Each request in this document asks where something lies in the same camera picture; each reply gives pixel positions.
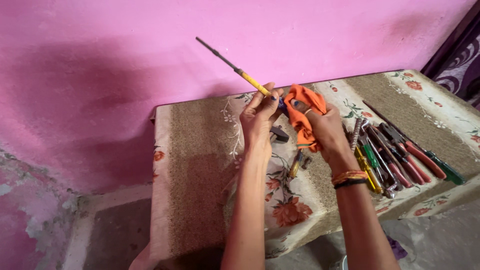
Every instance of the orange thread bracelet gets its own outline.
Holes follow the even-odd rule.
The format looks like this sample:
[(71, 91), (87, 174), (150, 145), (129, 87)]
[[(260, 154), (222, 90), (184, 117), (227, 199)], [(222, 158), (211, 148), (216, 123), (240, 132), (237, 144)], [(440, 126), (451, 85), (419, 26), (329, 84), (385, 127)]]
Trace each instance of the orange thread bracelet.
[(357, 179), (368, 179), (368, 174), (364, 171), (348, 171), (339, 174), (336, 177), (332, 177), (332, 184), (337, 185), (345, 182), (348, 179), (357, 180)]

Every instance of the table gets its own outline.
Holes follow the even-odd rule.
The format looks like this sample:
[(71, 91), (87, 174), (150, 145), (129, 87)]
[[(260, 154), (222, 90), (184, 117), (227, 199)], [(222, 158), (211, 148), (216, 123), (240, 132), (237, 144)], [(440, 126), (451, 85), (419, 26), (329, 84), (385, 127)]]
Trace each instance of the table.
[[(461, 186), (440, 180), (416, 160), (432, 182), (397, 192), (393, 200), (371, 193), (380, 220), (429, 216), (480, 197), (480, 112), (421, 73), (396, 71), (304, 86), (336, 105), (347, 126), (358, 117), (382, 122), (362, 103), (367, 100), (468, 180)], [(223, 207), (216, 199), (242, 162), (239, 115), (251, 98), (246, 93), (156, 109), (150, 244), (131, 269), (223, 246), (233, 200)], [(275, 180), (285, 177), (297, 153), (288, 119), (282, 115), (278, 124), (290, 141), (272, 145), (265, 176), (266, 258), (341, 230), (331, 172), (320, 154), (304, 152), (313, 162), (289, 186)]]

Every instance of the orange cloth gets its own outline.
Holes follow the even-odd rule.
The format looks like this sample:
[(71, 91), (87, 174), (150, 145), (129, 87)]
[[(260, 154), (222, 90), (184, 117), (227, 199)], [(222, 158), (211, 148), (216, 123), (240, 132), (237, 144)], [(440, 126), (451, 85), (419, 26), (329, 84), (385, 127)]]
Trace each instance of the orange cloth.
[(299, 149), (308, 147), (311, 152), (315, 153), (321, 150), (321, 147), (313, 135), (312, 126), (310, 125), (310, 122), (308, 122), (307, 117), (303, 113), (292, 108), (292, 105), (290, 104), (292, 98), (305, 103), (312, 111), (321, 115), (327, 113), (325, 100), (322, 95), (296, 84), (292, 84), (290, 92), (284, 99), (288, 113), (290, 114), (289, 122), (298, 133), (297, 147)]

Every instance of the patterned curtain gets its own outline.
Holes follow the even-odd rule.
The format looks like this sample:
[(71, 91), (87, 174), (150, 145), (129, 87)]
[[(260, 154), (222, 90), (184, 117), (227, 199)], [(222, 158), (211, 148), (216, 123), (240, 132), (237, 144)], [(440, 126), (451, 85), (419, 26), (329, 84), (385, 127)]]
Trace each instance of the patterned curtain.
[(454, 42), (452, 36), (422, 72), (480, 110), (480, 13)]

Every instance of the floor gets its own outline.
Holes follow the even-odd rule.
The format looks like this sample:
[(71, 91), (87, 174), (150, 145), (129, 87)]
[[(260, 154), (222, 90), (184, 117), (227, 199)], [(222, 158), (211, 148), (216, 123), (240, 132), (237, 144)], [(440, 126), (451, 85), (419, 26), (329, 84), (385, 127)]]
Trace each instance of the floor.
[[(113, 206), (95, 214), (84, 270), (126, 270), (146, 246), (150, 199)], [(432, 217), (382, 223), (401, 243), (408, 256), (399, 261), (404, 270), (480, 270), (480, 200)], [(345, 254), (342, 232), (323, 235), (284, 256), (267, 260), (266, 269), (326, 270)], [(189, 257), (189, 269), (218, 269), (221, 250)]]

